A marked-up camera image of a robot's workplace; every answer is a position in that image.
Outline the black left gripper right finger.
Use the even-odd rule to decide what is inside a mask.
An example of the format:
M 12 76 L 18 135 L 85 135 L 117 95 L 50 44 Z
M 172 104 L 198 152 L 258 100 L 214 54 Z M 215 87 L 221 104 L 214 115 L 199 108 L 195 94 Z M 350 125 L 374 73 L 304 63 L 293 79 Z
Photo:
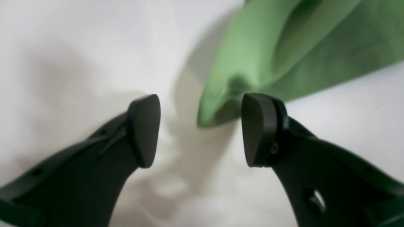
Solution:
M 281 100 L 244 94 L 241 124 L 248 166 L 275 172 L 300 227 L 403 226 L 403 184 L 317 138 Z

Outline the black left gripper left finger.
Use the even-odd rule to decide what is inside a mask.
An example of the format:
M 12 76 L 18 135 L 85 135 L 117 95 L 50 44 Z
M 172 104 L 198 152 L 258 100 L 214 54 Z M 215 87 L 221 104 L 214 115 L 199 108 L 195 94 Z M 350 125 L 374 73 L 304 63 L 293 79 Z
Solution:
M 135 99 L 87 139 L 58 151 L 1 187 L 7 227 L 107 227 L 127 179 L 152 166 L 160 99 Z

